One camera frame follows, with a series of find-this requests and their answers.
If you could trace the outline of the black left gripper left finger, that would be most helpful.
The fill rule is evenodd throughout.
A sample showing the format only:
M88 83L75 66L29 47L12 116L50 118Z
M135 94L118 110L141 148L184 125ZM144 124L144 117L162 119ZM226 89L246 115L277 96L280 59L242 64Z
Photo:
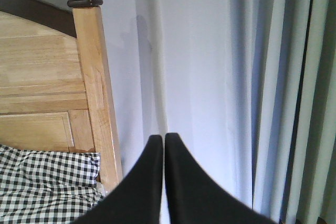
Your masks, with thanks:
M121 183L73 223L159 223L163 179L163 141L151 135Z

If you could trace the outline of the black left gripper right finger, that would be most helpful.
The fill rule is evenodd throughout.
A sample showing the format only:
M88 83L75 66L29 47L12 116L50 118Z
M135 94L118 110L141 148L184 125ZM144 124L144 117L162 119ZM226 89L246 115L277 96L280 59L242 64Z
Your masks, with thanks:
M177 133L165 136L165 187L171 223L272 223L213 181Z

